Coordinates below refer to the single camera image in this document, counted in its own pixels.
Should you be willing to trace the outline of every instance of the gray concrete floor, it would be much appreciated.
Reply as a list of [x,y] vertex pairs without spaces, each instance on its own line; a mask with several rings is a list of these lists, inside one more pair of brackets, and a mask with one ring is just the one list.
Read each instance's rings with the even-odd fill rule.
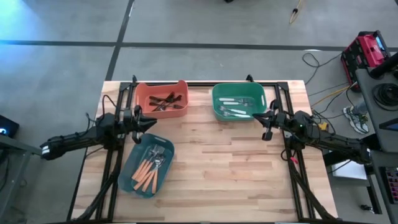
[[[128,0],[0,1],[0,40],[115,42]],[[379,29],[387,45],[398,47],[398,6],[393,0],[306,0],[289,26],[297,1],[136,0],[125,42],[347,46],[362,30]],[[55,134],[84,129],[85,112],[94,115],[113,47],[0,45],[0,114],[21,124],[18,140],[38,146]],[[113,80],[307,80],[313,69],[299,50],[220,50],[122,48]],[[313,52],[326,62],[339,52]],[[308,94],[346,82],[338,59],[320,68]],[[338,88],[311,96],[314,103]],[[349,93],[354,102],[359,94]],[[316,105],[322,110],[328,100]],[[345,95],[325,116],[349,105]],[[337,133],[359,137],[346,118],[331,120]],[[28,223],[66,219],[83,160],[83,150],[55,161],[33,157],[15,207]],[[386,213],[372,215],[357,182],[330,178],[340,218],[388,223]]]

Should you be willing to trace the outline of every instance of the plastic bin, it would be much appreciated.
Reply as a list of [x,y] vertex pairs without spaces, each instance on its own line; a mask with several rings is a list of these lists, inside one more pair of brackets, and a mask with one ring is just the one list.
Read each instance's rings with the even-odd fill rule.
[[[167,107],[165,111],[153,111],[157,106],[151,106],[150,96],[166,98],[174,92],[175,97],[181,95],[181,100],[170,105],[180,105],[182,109]],[[142,113],[152,118],[174,118],[184,116],[188,112],[188,85],[180,80],[175,85],[148,86],[146,83],[138,84],[135,93],[136,105],[141,105]]]
[[[252,114],[263,113],[267,109],[266,94],[264,88],[258,83],[221,83],[213,88],[213,109],[218,121],[251,121]],[[224,105],[220,98],[233,98],[236,100],[245,99],[250,105]],[[236,116],[226,116],[220,110],[220,106],[229,109],[245,111],[250,117],[242,118]]]
[[156,144],[164,147],[163,155],[165,156],[165,162],[159,167],[158,179],[157,179],[157,189],[156,193],[159,192],[164,180],[169,172],[170,165],[174,157],[174,145],[169,140],[155,136],[153,134],[143,134],[141,136],[141,143],[134,145],[126,163],[124,164],[123,170],[118,177],[119,188],[125,192],[133,193],[143,198],[151,198],[155,194],[152,194],[152,183],[148,186],[146,192],[141,190],[142,186],[135,191],[134,186],[137,181],[132,180],[131,177],[134,175],[135,171],[138,169],[139,165],[144,159],[149,158],[149,150],[152,149]]

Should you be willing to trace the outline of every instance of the teal tray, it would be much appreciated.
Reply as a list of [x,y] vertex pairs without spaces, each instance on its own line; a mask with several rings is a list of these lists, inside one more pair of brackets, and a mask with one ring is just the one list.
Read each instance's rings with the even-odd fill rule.
[[149,184],[146,192],[141,190],[142,186],[135,191],[134,186],[137,181],[132,180],[131,177],[138,169],[139,164],[144,159],[149,159],[149,150],[152,149],[156,144],[165,148],[163,155],[165,156],[165,162],[159,167],[158,177],[157,177],[157,189],[156,193],[159,192],[162,187],[164,180],[169,172],[170,165],[174,157],[174,145],[169,140],[158,137],[153,134],[143,134],[141,136],[141,143],[136,144],[130,155],[124,164],[123,170],[118,177],[119,188],[125,192],[135,193],[143,198],[151,198],[155,194],[152,194],[152,182]]
[[[264,88],[258,83],[220,83],[214,86],[213,110],[218,121],[251,121],[252,114],[263,113],[267,109],[266,94]],[[219,98],[247,99],[252,106],[224,105]],[[219,107],[246,111],[250,118],[239,118],[235,116],[224,116]]]

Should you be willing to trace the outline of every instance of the butcher block tabletop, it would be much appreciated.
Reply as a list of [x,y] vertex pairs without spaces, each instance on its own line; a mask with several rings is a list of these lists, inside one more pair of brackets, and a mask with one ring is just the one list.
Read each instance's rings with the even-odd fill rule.
[[[310,114],[304,82],[283,82],[289,84],[294,111]],[[116,102],[119,85],[120,82],[104,82],[100,99],[106,94]],[[187,115],[159,119],[150,128],[148,133],[174,143],[175,157],[170,172],[154,198],[140,198],[119,189],[114,222],[297,221],[287,162],[280,158],[284,150],[282,131],[275,129],[271,141],[262,141],[263,128],[256,120],[217,121],[211,102],[212,88],[189,87]],[[269,106],[275,99],[275,90],[264,87],[264,91]],[[105,100],[104,107],[105,113],[114,113],[109,100]],[[101,114],[100,100],[97,116]],[[133,140],[127,136],[123,164],[133,147]],[[97,148],[91,147],[87,153]],[[303,156],[312,192],[328,212],[337,217],[322,152],[306,147]],[[81,215],[100,190],[105,159],[104,149],[85,159],[72,218]],[[109,195],[110,190],[104,211],[108,210]],[[300,198],[308,217],[301,190]]]

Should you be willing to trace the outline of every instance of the orange bin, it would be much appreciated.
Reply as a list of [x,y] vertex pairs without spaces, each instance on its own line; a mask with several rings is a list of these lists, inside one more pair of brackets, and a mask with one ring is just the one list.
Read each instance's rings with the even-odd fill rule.
[[[166,103],[169,105],[164,111],[153,111],[157,106],[150,105],[154,103],[150,96],[156,98],[166,99],[171,92],[174,92],[174,98],[181,95],[181,100],[174,103]],[[188,112],[188,85],[185,81],[179,80],[175,85],[160,85],[160,86],[148,86],[146,83],[138,84],[136,88],[136,105],[142,107],[142,113],[145,116],[152,118],[175,118],[184,116]],[[181,109],[175,109],[172,106],[179,105]]]

